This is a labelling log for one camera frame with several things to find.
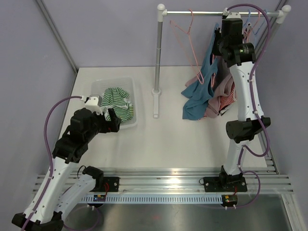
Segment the green striped tank top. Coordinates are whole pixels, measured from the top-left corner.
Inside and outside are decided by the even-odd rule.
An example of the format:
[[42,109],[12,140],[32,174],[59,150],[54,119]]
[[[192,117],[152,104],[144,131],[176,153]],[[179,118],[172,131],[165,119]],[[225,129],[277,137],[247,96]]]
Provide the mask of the green striped tank top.
[[122,123],[134,117],[134,104],[130,101],[130,94],[120,87],[107,88],[104,91],[101,109],[106,121],[110,121],[108,109],[113,108]]

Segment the teal tank top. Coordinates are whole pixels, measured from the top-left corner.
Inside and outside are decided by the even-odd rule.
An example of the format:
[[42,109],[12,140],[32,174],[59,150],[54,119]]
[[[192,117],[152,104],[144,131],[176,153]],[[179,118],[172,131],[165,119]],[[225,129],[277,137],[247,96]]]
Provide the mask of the teal tank top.
[[202,62],[201,72],[196,75],[197,80],[189,84],[181,95],[187,98],[187,102],[182,109],[182,119],[199,120],[203,118],[207,109],[209,100],[214,96],[212,87],[212,77],[218,72],[219,58],[213,58],[212,49],[215,40],[215,31],[212,32],[211,40]]

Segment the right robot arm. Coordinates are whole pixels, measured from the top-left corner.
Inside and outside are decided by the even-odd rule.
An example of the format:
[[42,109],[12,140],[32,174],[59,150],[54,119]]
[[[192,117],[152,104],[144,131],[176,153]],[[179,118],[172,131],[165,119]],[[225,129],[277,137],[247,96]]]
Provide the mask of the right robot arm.
[[238,99],[238,119],[226,124],[230,139],[227,160],[217,177],[204,177],[205,192],[246,192],[241,169],[249,143],[270,125],[259,104],[255,82],[256,55],[252,43],[244,43],[241,18],[225,18],[215,31],[212,53],[221,56],[233,77]]

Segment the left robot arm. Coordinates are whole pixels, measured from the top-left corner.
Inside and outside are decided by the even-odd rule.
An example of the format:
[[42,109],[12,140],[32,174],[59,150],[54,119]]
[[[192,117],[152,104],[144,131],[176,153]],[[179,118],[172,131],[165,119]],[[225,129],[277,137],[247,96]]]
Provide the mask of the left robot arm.
[[113,109],[110,120],[86,108],[74,112],[64,135],[51,152],[51,165],[36,196],[22,213],[17,213],[12,224],[23,231],[60,231],[64,221],[77,203],[90,191],[107,189],[102,170],[88,166],[79,180],[62,192],[72,170],[88,150],[90,141],[99,133],[118,132],[121,119]]

